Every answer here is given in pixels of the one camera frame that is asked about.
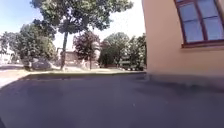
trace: window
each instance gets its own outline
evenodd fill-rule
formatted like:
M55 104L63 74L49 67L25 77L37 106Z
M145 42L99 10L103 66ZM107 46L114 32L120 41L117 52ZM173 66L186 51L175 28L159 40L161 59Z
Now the window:
M176 0L185 44L224 40L222 20L215 0Z

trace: street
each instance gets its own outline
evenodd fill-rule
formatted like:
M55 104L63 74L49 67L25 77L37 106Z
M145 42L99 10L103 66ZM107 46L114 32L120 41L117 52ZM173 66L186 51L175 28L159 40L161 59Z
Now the street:
M224 93L142 77L18 80L1 85L0 118L6 128L224 127Z

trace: foliage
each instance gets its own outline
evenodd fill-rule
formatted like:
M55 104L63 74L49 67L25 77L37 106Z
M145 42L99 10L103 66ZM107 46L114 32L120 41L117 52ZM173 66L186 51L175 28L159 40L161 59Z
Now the foliage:
M89 28L104 30L110 26L110 14L122 12L133 6L129 0L32 0L34 8L39 8L44 21L65 33L62 65L68 33L80 33Z
M140 45L140 59L143 60L144 64L147 64L147 46L146 46L146 35L145 33L137 38Z
M32 61L33 58L52 60L56 57L56 49L50 37L43 36L42 30L33 23L24 25L20 30L19 55L21 59Z
M0 37L0 52L6 53L9 47L14 53L18 53L18 33L5 32L3 36Z
M108 42L102 42L101 43L101 53L100 57L98 59L98 62L101 65L104 65L107 67L108 65L113 65L114 64L114 58L115 58L115 47L109 45Z
M104 39L104 42L108 42L108 46L101 52L101 57L106 55L107 58L101 58L101 60L113 58L113 61L118 65L121 58L126 54L126 47L128 45L129 37L122 32L114 33Z
M145 34L138 38L132 37L128 44L128 55L130 57L131 65L146 64Z
M74 38L75 52L79 59L88 60L95 59L95 50L99 50L99 36L91 31L86 31L84 34Z
M47 21L40 21L35 19L33 21L33 24L38 28L38 33L40 36L46 36L51 38L52 40L55 39L56 28L53 27L50 23L48 23Z

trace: building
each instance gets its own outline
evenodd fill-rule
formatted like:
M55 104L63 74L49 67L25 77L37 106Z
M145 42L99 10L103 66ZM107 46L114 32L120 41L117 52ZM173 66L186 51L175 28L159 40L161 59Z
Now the building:
M143 0L150 79L224 88L224 0Z

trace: red window frame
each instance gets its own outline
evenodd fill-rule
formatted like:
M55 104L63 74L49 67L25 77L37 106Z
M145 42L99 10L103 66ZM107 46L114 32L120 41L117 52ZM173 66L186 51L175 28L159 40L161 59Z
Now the red window frame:
M202 14L200 12L197 0L182 0L182 1L179 1L179 2L177 2L177 0L174 0L174 2L176 4L177 12L178 12L180 23L181 23L181 29L182 29L182 33L183 33L183 38L184 38L184 43L182 44L183 48L209 47L209 46L224 45L224 39L208 40L206 27L205 27L205 24L204 24L204 21L203 21L204 18L202 17ZM183 5L186 5L186 4L189 4L189 3L194 3L194 5L195 5L195 9L196 9L197 14L198 14L198 19L199 19L200 25L202 27L202 34L203 34L203 37L204 37L204 41L197 41L197 42L190 42L190 43L187 42L187 37L186 37L186 34L185 34L185 30L184 30L184 23L182 21L181 13L180 13L180 9L179 8L180 8L180 6L183 6ZM222 15L220 13L221 10L220 10L216 0L214 0L214 3L215 3L215 6L216 6L216 8L218 10L218 18L222 22L221 24L222 24L222 28L223 28L223 31L224 31L223 17L222 17Z

